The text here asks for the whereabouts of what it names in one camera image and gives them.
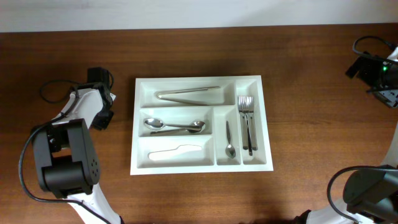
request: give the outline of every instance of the metal fork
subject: metal fork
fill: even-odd
[[[246,117],[249,125],[249,140],[251,149],[257,150],[256,124],[254,122],[254,102],[252,96],[246,96]]]
[[[248,122],[246,119],[246,114],[245,114],[245,97],[244,96],[239,96],[238,98],[238,110],[239,110],[239,117],[241,120],[241,131],[242,131],[242,147],[244,150],[249,149],[249,143],[248,143]]]

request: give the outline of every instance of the tongs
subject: tongs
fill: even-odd
[[[211,86],[211,87],[192,88],[192,89],[186,89],[186,90],[160,91],[160,92],[156,93],[156,98],[158,98],[160,100],[173,101],[173,102],[177,102],[177,103],[188,103],[191,105],[209,106],[208,104],[200,103],[200,102],[192,101],[192,100],[170,99],[170,98],[166,98],[165,95],[191,93],[191,92],[195,92],[195,91],[208,91],[208,90],[214,90],[214,89],[218,89],[218,88],[221,88],[221,87],[220,86]]]

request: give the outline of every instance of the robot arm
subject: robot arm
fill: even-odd
[[[33,140],[40,188],[89,208],[91,211],[69,203],[85,223],[105,223],[93,212],[109,223],[123,223],[101,191],[100,163],[88,131],[90,126],[106,129],[113,117],[110,108],[116,96],[110,93],[109,76],[103,68],[90,68],[87,83],[71,92],[69,102],[56,117],[58,121],[38,132]],[[69,155],[57,156],[66,149],[70,149]]]
[[[363,39],[380,40],[393,52],[386,59],[367,52],[358,52],[356,44]],[[366,36],[359,38],[354,43],[353,50],[359,57],[346,72],[347,76],[358,77],[371,87],[368,92],[378,100],[390,108],[398,108],[398,45],[379,37]],[[343,198],[333,203],[342,214],[338,214],[329,206],[322,210],[303,213],[301,217],[296,218],[298,223],[351,224],[353,221],[348,219],[349,217],[364,224],[397,223],[397,167],[398,126],[390,149],[380,167],[348,167],[338,172],[342,174],[349,170],[358,170],[347,180]]]

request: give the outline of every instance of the wooden table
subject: wooden table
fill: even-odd
[[[17,163],[30,129],[64,106],[38,88],[53,79],[85,82],[101,66],[115,76],[114,117],[91,130],[101,188],[126,223],[277,223],[328,205],[326,185],[339,169],[378,165],[398,111],[365,93],[346,69],[355,39],[398,41],[398,24],[111,30],[0,34],[0,219],[2,223],[81,223],[69,205],[39,203],[21,189]],[[388,55],[378,42],[360,49]],[[135,78],[261,75],[274,172],[130,176]],[[68,85],[45,94],[62,97]],[[40,197],[32,148],[28,187]],[[333,188],[341,197],[347,175]]]

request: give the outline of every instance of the spoon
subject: spoon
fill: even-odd
[[[160,130],[166,126],[175,127],[175,128],[183,128],[192,131],[200,131],[201,127],[194,125],[181,125],[181,124],[165,124],[161,119],[157,118],[147,118],[144,121],[144,125],[152,130]]]
[[[190,134],[196,134],[196,133],[202,132],[204,130],[204,128],[206,127],[206,123],[203,121],[194,121],[190,125],[201,127],[201,130],[193,131],[193,130],[189,130],[189,129],[179,128],[179,129],[168,130],[168,131],[153,131],[150,133],[150,135],[151,136],[163,136],[163,135],[168,135],[168,134],[179,133],[180,131],[188,131]]]
[[[231,144],[231,131],[229,130],[228,121],[226,122],[226,138],[228,140],[228,145],[225,148],[225,153],[229,158],[233,159],[236,156],[236,152],[234,146]]]

